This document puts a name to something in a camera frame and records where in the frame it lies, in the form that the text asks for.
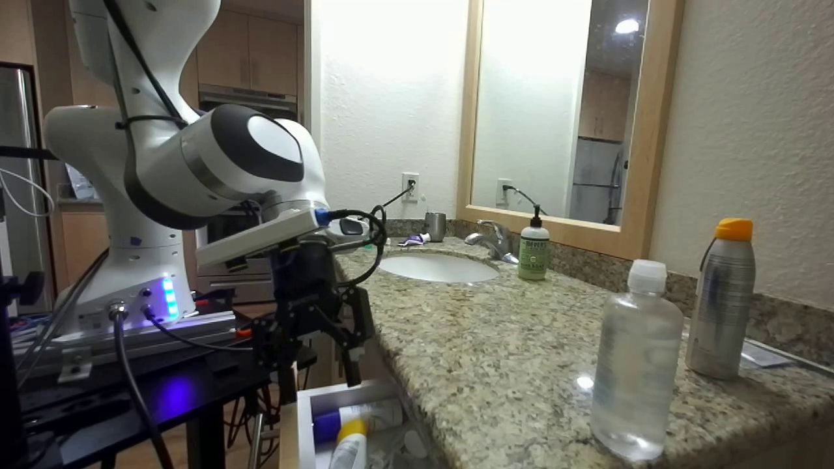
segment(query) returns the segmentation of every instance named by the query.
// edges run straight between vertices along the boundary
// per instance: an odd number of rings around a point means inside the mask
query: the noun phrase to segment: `bottle cap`
[[[629,271],[629,288],[662,293],[667,288],[667,266],[637,258]]]
[[[722,218],[714,226],[717,239],[735,239],[735,243],[751,243],[754,239],[754,222],[751,218]]]
[[[539,215],[539,214],[542,214],[542,205],[534,205],[534,209],[532,209],[529,226],[542,226],[542,215]]]
[[[317,443],[335,443],[341,428],[340,408],[321,412],[313,417],[313,437]]]
[[[369,432],[371,432],[371,424],[366,419],[352,419],[352,422],[340,428],[337,439],[344,439],[350,434],[369,434]]]

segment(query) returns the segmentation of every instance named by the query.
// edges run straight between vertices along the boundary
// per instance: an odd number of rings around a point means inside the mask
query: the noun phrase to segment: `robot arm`
[[[275,247],[326,223],[323,166],[310,132],[248,106],[197,114],[180,73],[219,13],[219,0],[72,0],[81,58],[112,82],[128,132],[126,191],[155,222],[203,226],[254,204],[262,226],[208,244],[202,262]]]

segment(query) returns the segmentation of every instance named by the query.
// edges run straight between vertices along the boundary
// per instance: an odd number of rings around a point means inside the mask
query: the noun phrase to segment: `beige wall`
[[[834,2],[691,0],[652,256],[697,277],[756,218],[756,288],[834,309]]]
[[[371,209],[420,171],[420,200],[390,218],[456,211],[468,2],[317,0],[313,135],[332,205]]]

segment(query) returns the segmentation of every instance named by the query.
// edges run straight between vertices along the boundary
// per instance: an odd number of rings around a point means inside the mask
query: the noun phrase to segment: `clear plastic bottle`
[[[603,321],[592,429],[632,464],[658,459],[667,439],[684,316],[659,297],[666,282],[666,262],[633,261],[629,291]]]

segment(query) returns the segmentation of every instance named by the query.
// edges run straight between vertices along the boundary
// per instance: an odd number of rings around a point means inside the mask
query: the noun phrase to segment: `plastic water bottle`
[[[592,429],[629,464],[658,459],[667,439],[684,316],[659,297],[666,282],[666,262],[633,261],[603,321]]]
[[[738,378],[756,284],[751,239],[754,222],[722,218],[704,256],[688,339],[688,370],[704,378]]]

